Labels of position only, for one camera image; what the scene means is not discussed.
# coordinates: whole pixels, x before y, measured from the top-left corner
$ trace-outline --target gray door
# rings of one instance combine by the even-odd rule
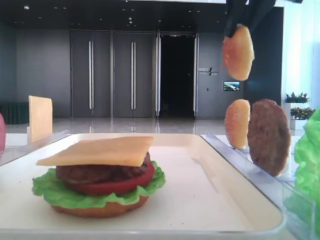
[[[114,34],[114,116],[152,117],[152,33]]]
[[[110,117],[110,34],[71,31],[71,59],[72,116]]]

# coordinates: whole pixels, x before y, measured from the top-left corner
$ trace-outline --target television screen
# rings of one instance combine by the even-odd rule
[[[223,91],[240,91],[239,81],[224,81]]]

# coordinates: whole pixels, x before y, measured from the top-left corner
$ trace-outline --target ceiling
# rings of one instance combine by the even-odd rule
[[[33,29],[223,32],[225,11],[226,5],[218,3],[0,0],[0,21]]]

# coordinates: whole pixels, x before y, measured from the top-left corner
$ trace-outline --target bottom bun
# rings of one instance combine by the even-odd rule
[[[52,206],[54,210],[60,213],[66,213],[83,218],[110,218],[116,217],[125,212],[140,208],[148,200],[148,196],[140,196],[140,200],[131,205],[121,205],[117,202],[108,202],[105,207],[90,208],[64,208],[61,206]]]

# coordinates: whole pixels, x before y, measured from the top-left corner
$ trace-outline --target pink object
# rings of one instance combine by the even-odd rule
[[[6,146],[6,124],[0,113],[0,152],[5,150]]]

